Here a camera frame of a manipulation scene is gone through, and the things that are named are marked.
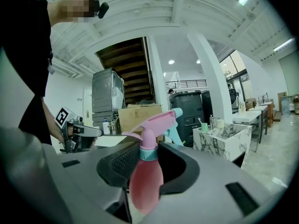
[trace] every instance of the person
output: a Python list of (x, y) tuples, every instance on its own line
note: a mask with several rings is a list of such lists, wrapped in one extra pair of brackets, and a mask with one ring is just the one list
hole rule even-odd
[(174, 90), (173, 89), (169, 89), (168, 90), (168, 94), (170, 94), (170, 95), (174, 94)]
[[(61, 130), (43, 100), (49, 72), (53, 71), (51, 27), (60, 22), (95, 17), (100, 10), (99, 0), (14, 0), (13, 5), (14, 8), (5, 9), (2, 46), (18, 75), (35, 95), (19, 128), (35, 135), (41, 143), (51, 145), (50, 135), (64, 143)], [(16, 15), (14, 9), (18, 6), (21, 12)]]

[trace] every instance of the teal nozzle tip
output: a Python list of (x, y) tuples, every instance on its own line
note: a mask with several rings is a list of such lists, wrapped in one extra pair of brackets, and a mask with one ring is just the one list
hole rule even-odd
[(183, 114), (183, 110), (181, 108), (173, 108), (172, 110), (175, 112), (176, 118), (182, 116)]

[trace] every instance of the black shirt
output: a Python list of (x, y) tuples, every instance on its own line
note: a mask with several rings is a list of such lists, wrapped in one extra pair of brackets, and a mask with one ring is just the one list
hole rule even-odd
[(11, 64), (35, 97), (28, 106), (19, 128), (51, 144), (50, 132), (41, 97), (45, 96), (48, 65), (51, 65), (51, 24), (47, 0), (32, 0), (6, 18), (3, 47)]

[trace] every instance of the marble basin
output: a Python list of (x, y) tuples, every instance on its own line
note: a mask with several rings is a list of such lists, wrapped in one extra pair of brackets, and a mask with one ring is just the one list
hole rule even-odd
[(249, 151), (251, 132), (252, 126), (239, 124), (225, 124), (224, 128), (215, 128), (208, 132), (195, 128), (193, 148), (234, 161), (244, 152), (246, 156)]

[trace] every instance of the black metal railing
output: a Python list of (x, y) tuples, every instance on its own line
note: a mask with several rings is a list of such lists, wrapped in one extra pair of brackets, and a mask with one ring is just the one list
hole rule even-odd
[(167, 89), (206, 87), (206, 80), (182, 80), (166, 82)]

